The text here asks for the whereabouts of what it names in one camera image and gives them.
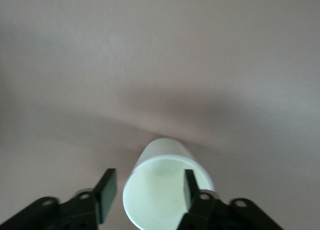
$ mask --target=gray surface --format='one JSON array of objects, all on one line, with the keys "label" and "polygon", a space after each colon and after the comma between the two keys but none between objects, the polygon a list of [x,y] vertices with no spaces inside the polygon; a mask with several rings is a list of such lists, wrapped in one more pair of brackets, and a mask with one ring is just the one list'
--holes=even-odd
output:
[{"label": "gray surface", "polygon": [[222,199],[320,226],[320,0],[0,0],[0,221],[183,141]]}]

